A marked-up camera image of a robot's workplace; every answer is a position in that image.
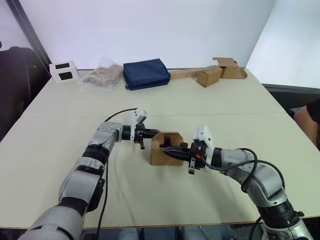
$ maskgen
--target white table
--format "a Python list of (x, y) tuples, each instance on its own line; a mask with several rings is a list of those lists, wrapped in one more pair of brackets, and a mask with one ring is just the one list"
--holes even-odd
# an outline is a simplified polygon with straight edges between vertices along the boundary
[[(93, 107), (96, 112), (90, 108), (85, 111), (81, 107), (74, 107), (74, 111), (70, 112), (68, 110), (72, 109), (74, 98), (81, 103), (100, 103), (97, 99), (111, 97), (75, 93), (69, 84), (65, 88), (66, 94), (62, 94), (63, 85), (49, 82), (0, 143), (0, 227), (28, 228), (43, 211), (56, 205), (61, 182), (82, 155), (105, 115), (137, 106), (139, 101), (142, 103), (141, 95), (146, 100), (146, 110), (152, 113), (145, 121), (147, 128), (178, 131), (186, 142), (191, 143), (193, 129), (202, 124), (208, 125), (215, 147), (251, 148), (259, 159), (277, 165), (284, 175), (286, 193), (294, 209), (303, 211), (307, 217), (319, 216), (320, 193), (316, 190), (320, 180), (318, 150), (251, 74), (242, 80), (241, 86), (250, 88), (252, 93), (247, 92), (249, 95), (238, 101), (224, 100), (222, 92), (229, 92), (232, 86), (230, 81), (234, 84), (238, 81), (225, 80), (219, 86), (220, 102), (242, 106), (234, 107), (234, 110), (238, 109), (236, 113), (228, 104), (224, 104), (225, 107), (213, 105), (211, 110), (193, 105), (202, 94), (213, 100), (214, 96), (207, 94), (209, 91), (215, 92), (216, 85), (202, 91), (195, 90), (198, 98), (186, 97), (184, 103), (189, 110), (180, 108), (175, 114), (176, 106), (169, 104), (164, 114), (162, 109), (150, 108), (157, 100), (145, 97), (147, 89), (125, 92), (122, 83), (114, 91), (118, 92), (118, 96), (123, 96), (122, 101), (118, 106), (111, 105), (112, 111), (106, 106), (106, 114), (97, 107)], [(191, 91), (194, 79), (174, 81), (167, 87), (150, 91), (154, 95), (157, 93), (160, 96), (161, 91), (166, 95), (172, 92), (172, 86), (179, 84), (183, 90), (176, 93), (176, 98), (179, 98), (187, 90)], [(246, 88), (241, 90), (241, 86), (238, 92), (245, 92)], [(266, 107), (257, 104), (255, 89), (260, 92), (259, 99)], [(50, 104), (49, 99), (55, 96), (54, 92), (60, 93), (65, 104), (57, 105), (60, 107), (52, 109), (51, 113), (39, 102)], [(129, 115), (117, 116), (114, 121), (128, 124)], [(145, 150), (128, 141), (114, 146), (109, 158), (108, 199), (102, 227), (244, 223), (253, 222), (258, 217), (256, 207), (234, 180), (216, 171), (197, 171), (195, 175), (189, 175), (186, 164), (151, 166), (151, 141), (146, 140), (145, 145)], [(87, 214), (85, 228), (97, 227), (102, 202), (97, 210)]]

